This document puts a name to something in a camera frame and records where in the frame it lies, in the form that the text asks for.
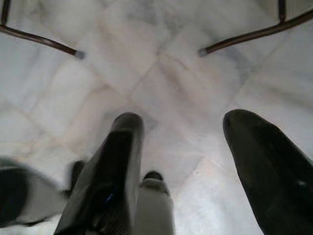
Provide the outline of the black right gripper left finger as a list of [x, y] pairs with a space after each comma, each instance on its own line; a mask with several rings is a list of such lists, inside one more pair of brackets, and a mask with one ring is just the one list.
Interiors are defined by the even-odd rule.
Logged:
[[54, 235], [132, 235], [144, 139], [142, 118], [123, 113], [80, 172]]

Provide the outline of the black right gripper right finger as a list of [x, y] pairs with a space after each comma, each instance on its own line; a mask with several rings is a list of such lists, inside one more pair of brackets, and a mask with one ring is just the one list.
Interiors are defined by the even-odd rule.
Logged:
[[313, 235], [313, 161], [251, 111], [227, 112], [223, 131], [263, 234]]

